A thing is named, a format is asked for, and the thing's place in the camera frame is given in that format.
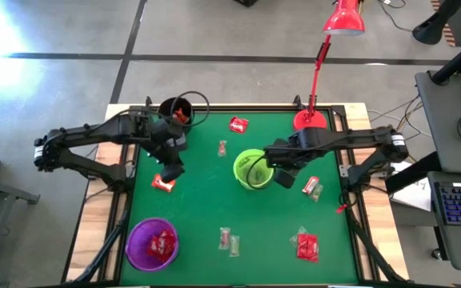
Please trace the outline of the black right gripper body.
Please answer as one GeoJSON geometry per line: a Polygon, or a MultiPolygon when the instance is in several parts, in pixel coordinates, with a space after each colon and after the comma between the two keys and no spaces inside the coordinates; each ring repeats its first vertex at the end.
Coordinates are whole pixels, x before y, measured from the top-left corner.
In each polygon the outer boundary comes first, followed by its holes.
{"type": "Polygon", "coordinates": [[[277,138],[264,147],[267,165],[276,168],[302,168],[307,165],[307,155],[292,142],[277,138]]]}

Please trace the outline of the red candies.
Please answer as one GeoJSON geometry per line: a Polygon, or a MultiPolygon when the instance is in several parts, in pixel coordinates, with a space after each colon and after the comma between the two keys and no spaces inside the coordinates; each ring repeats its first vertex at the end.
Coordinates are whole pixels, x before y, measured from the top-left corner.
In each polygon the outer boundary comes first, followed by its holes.
{"type": "Polygon", "coordinates": [[[167,193],[170,193],[173,190],[173,188],[175,186],[175,183],[176,183],[175,180],[172,180],[170,182],[164,182],[162,180],[160,174],[156,174],[154,176],[154,178],[153,178],[153,181],[152,181],[151,185],[154,188],[157,188],[157,189],[166,191],[167,193]]]}

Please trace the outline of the orange candy packet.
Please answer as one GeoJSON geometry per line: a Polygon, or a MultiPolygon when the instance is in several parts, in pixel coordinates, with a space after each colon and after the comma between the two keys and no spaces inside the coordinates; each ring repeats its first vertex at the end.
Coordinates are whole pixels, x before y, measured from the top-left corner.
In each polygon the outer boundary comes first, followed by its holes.
{"type": "Polygon", "coordinates": [[[179,108],[178,110],[175,110],[172,114],[173,119],[177,120],[178,122],[181,122],[182,124],[187,124],[190,120],[189,116],[186,116],[183,113],[182,108],[179,108]]]}

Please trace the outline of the red white candy packet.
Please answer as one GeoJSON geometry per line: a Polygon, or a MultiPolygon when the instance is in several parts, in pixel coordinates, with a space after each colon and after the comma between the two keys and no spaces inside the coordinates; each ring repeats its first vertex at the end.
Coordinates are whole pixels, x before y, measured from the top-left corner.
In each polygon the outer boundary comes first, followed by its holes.
{"type": "Polygon", "coordinates": [[[316,176],[310,176],[306,185],[303,187],[302,192],[304,194],[312,194],[318,184],[319,178],[316,176]]]}

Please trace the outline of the large red candy packet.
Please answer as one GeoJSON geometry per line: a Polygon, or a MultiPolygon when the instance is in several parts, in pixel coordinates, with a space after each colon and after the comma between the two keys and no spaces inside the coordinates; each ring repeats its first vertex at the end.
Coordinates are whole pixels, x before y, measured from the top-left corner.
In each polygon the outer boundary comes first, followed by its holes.
{"type": "Polygon", "coordinates": [[[314,234],[298,234],[296,256],[299,259],[317,262],[319,260],[319,241],[314,234]]]}

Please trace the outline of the red desk lamp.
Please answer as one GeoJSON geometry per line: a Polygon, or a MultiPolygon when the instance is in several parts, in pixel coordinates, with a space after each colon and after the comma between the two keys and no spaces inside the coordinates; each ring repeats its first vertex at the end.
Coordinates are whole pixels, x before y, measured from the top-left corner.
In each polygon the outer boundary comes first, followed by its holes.
{"type": "Polygon", "coordinates": [[[299,111],[293,119],[294,130],[315,127],[326,128],[327,120],[315,109],[319,72],[331,46],[331,37],[335,35],[357,36],[365,33],[365,24],[359,12],[363,0],[336,0],[335,10],[323,27],[325,39],[320,46],[315,61],[314,76],[311,84],[310,100],[305,110],[299,111]]]}

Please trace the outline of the lime green plastic bucket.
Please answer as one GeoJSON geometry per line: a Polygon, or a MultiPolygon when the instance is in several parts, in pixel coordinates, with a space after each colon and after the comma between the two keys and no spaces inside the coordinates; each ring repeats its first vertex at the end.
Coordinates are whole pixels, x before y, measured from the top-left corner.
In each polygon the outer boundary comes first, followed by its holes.
{"type": "Polygon", "coordinates": [[[237,156],[237,158],[235,159],[234,165],[233,165],[233,172],[234,172],[235,178],[239,182],[239,184],[247,190],[265,189],[270,184],[270,181],[272,180],[274,176],[275,170],[271,168],[272,175],[270,177],[270,180],[265,185],[252,186],[249,183],[248,176],[250,174],[250,170],[254,166],[265,166],[265,167],[270,168],[267,165],[266,159],[264,158],[264,151],[258,150],[258,149],[244,150],[242,153],[240,153],[237,156]]]}

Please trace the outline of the green table mat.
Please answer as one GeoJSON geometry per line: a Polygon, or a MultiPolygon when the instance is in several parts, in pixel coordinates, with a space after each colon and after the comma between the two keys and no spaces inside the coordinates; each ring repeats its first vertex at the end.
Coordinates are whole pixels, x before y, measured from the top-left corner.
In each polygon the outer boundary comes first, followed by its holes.
{"type": "Polygon", "coordinates": [[[170,193],[151,183],[160,171],[141,152],[132,198],[130,224],[146,218],[171,222],[180,238],[176,260],[164,270],[146,273],[129,262],[122,267],[124,286],[250,285],[354,283],[355,258],[344,214],[337,214],[339,169],[334,154],[312,161],[290,189],[271,183],[264,190],[247,190],[235,179],[236,157],[248,149],[269,146],[293,132],[292,112],[247,113],[244,134],[228,128],[229,114],[212,114],[187,136],[181,158],[185,172],[170,193]],[[226,155],[218,144],[226,141],[226,155]],[[317,202],[302,192],[310,176],[319,178],[323,192],[317,202]],[[297,258],[290,243],[303,226],[319,241],[319,260],[297,258]],[[218,248],[220,228],[240,237],[240,254],[218,248]]]}

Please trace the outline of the purple plastic bucket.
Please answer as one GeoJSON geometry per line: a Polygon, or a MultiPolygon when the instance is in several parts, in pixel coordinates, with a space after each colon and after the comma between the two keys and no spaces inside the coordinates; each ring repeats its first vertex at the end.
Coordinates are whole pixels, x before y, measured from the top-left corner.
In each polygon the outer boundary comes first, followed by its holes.
{"type": "Polygon", "coordinates": [[[137,224],[126,241],[125,253],[130,264],[143,272],[158,272],[167,268],[177,257],[180,241],[177,230],[164,218],[147,218],[137,224]],[[153,236],[160,236],[164,230],[172,230],[176,244],[171,258],[164,263],[147,253],[147,247],[153,236]]]}

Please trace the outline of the black desk beam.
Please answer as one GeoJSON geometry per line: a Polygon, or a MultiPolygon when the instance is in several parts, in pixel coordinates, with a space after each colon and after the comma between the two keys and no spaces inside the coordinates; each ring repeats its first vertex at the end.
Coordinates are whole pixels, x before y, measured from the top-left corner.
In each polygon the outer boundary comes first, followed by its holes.
{"type": "Polygon", "coordinates": [[[438,153],[433,152],[411,164],[408,168],[390,176],[385,181],[387,193],[394,194],[406,186],[425,178],[429,172],[441,170],[438,153]]]}

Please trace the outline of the white paper sheet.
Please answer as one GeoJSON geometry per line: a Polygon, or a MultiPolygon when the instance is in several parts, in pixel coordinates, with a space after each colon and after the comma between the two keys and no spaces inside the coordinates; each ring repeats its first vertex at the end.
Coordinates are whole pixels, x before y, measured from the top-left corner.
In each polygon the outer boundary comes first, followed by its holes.
{"type": "MultiPolygon", "coordinates": [[[[398,172],[408,168],[411,163],[409,162],[399,162],[391,163],[390,169],[391,173],[389,175],[397,174],[398,172]]],[[[428,181],[428,178],[423,178],[405,188],[395,192],[391,195],[391,199],[397,203],[411,206],[420,210],[425,210],[428,212],[432,211],[431,208],[431,187],[428,181]]]]}

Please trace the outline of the black backlit keyboard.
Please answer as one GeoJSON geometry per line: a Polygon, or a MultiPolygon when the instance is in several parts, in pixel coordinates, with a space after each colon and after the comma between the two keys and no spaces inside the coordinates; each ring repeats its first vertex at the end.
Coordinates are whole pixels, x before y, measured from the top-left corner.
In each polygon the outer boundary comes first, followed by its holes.
{"type": "Polygon", "coordinates": [[[461,226],[461,182],[436,182],[431,197],[439,220],[461,226]]]}

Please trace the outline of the black stand leg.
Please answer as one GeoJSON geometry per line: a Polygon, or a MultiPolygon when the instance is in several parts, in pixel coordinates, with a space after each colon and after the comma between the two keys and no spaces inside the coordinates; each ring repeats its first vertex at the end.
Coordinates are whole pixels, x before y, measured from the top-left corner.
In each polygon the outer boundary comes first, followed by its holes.
{"type": "Polygon", "coordinates": [[[411,31],[415,40],[426,45],[435,45],[441,40],[445,25],[461,8],[461,0],[431,0],[431,4],[436,4],[433,15],[411,31]]]}

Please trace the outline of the striped mat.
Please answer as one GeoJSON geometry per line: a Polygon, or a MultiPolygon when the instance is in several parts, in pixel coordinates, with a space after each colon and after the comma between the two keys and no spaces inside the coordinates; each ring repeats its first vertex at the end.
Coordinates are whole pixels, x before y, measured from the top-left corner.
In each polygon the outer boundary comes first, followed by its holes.
{"type": "Polygon", "coordinates": [[[457,8],[455,8],[456,1],[457,0],[430,0],[431,6],[435,11],[435,19],[433,22],[437,22],[439,26],[442,27],[440,35],[451,47],[456,46],[456,40],[448,21],[457,11],[457,8]]]}

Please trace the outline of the black metal table frame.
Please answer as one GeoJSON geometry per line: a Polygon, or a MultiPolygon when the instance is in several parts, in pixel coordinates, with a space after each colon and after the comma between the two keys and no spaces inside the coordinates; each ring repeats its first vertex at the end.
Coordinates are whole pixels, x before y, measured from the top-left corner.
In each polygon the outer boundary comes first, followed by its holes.
{"type": "MultiPolygon", "coordinates": [[[[351,128],[353,130],[369,129],[370,119],[363,103],[323,103],[317,106],[319,110],[328,109],[338,130],[351,128]]],[[[214,112],[229,112],[233,115],[242,112],[295,112],[296,105],[290,103],[215,103],[211,106],[214,112]]],[[[385,184],[380,179],[373,179],[372,187],[363,192],[358,204],[353,207],[355,217],[361,222],[379,252],[401,277],[408,279],[407,266],[395,226],[390,199],[383,191],[385,184]]],[[[90,182],[86,194],[92,199],[82,205],[78,224],[74,232],[66,268],[62,282],[76,279],[95,258],[101,249],[107,235],[114,228],[118,217],[123,211],[124,202],[128,197],[124,194],[113,195],[109,192],[98,194],[103,188],[99,180],[90,182]]],[[[102,260],[100,268],[93,277],[95,282],[116,283],[120,273],[121,254],[124,241],[119,239],[109,254],[102,260]]]]}

